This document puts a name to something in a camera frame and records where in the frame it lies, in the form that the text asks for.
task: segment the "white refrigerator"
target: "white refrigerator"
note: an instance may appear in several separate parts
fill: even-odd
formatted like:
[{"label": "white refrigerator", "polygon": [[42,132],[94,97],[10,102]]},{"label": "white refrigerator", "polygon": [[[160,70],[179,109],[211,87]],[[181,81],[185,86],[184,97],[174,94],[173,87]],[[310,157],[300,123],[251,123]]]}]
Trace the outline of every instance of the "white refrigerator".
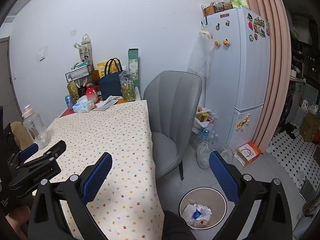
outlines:
[{"label": "white refrigerator", "polygon": [[[230,145],[236,151],[252,140],[261,115],[270,65],[268,24],[245,7],[207,16],[207,22],[206,30],[220,46],[211,51],[205,107],[218,118],[215,131],[219,144]],[[248,114],[249,122],[237,128]]]}]

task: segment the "navy blue bag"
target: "navy blue bag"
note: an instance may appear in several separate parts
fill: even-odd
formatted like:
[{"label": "navy blue bag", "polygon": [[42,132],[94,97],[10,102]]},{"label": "navy blue bag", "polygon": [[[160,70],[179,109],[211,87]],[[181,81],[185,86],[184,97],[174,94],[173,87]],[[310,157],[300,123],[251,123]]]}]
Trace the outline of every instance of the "navy blue bag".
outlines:
[{"label": "navy blue bag", "polygon": [[[118,72],[110,74],[110,67],[112,65],[112,62],[115,63],[116,68]],[[106,63],[106,67],[104,68],[104,77],[100,79],[100,90],[102,99],[106,100],[109,96],[121,96],[122,97],[122,91],[121,91],[121,85],[120,85],[120,79],[119,74],[122,72],[122,67],[120,60],[115,58],[109,59]]]}]

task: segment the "tall green box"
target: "tall green box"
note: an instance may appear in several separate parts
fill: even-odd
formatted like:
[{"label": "tall green box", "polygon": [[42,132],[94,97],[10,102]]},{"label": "tall green box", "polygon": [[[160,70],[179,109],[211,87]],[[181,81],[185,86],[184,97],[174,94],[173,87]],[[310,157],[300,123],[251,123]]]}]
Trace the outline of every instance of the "tall green box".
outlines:
[{"label": "tall green box", "polygon": [[129,59],[129,71],[133,75],[133,83],[135,87],[139,86],[139,54],[138,49],[129,49],[128,50],[128,59]]}]

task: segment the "metal screw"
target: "metal screw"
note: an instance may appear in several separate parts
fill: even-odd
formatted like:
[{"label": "metal screw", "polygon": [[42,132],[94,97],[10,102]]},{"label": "metal screw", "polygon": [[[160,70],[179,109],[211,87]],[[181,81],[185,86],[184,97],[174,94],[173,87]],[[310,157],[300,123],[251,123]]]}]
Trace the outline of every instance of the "metal screw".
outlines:
[{"label": "metal screw", "polygon": [[276,185],[280,185],[281,184],[281,181],[279,179],[274,179],[273,182],[276,184]]},{"label": "metal screw", "polygon": [[48,182],[47,179],[43,179],[43,180],[41,180],[40,184],[41,184],[41,185],[45,185],[45,184],[47,184],[47,182]]},{"label": "metal screw", "polygon": [[249,174],[244,174],[244,175],[243,175],[243,178],[244,178],[244,180],[246,180],[246,181],[250,181],[250,180],[252,179],[251,175],[249,175]]},{"label": "metal screw", "polygon": [[79,176],[76,175],[76,174],[71,175],[71,176],[70,176],[70,180],[71,180],[71,181],[76,181],[76,180],[78,179],[78,177],[79,177]]}]

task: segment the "bottle with green leaves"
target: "bottle with green leaves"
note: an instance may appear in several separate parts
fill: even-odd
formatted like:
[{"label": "bottle with green leaves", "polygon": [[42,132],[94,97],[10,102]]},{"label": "bottle with green leaves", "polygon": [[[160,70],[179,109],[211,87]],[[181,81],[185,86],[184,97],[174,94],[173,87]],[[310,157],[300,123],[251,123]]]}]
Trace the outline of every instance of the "bottle with green leaves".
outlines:
[{"label": "bottle with green leaves", "polygon": [[126,102],[136,100],[136,93],[134,91],[132,73],[127,70],[127,66],[122,67],[122,72],[119,74],[121,90],[123,99]]}]

